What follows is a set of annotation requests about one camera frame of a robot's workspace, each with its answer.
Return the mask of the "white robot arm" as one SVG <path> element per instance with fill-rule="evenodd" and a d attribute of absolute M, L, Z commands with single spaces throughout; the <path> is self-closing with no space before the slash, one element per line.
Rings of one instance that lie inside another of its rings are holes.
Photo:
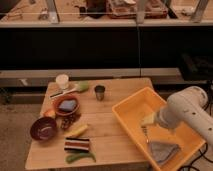
<path fill-rule="evenodd" d="M 158 124 L 174 130 L 184 122 L 213 146 L 213 117 L 204 110 L 207 102 L 207 93 L 202 88 L 190 86 L 171 94 L 165 106 L 142 119 L 141 126 Z"/>

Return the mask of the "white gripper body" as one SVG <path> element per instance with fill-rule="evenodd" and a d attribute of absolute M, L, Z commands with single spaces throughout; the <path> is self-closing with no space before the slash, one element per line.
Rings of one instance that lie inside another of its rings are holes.
<path fill-rule="evenodd" d="M 145 116 L 142 121 L 141 121 L 141 126 L 145 127 L 148 125 L 155 125 L 158 124 L 161 127 L 166 128 L 166 122 L 163 119 L 163 115 L 160 112 L 154 112 L 152 114 L 149 114 L 147 116 Z"/>

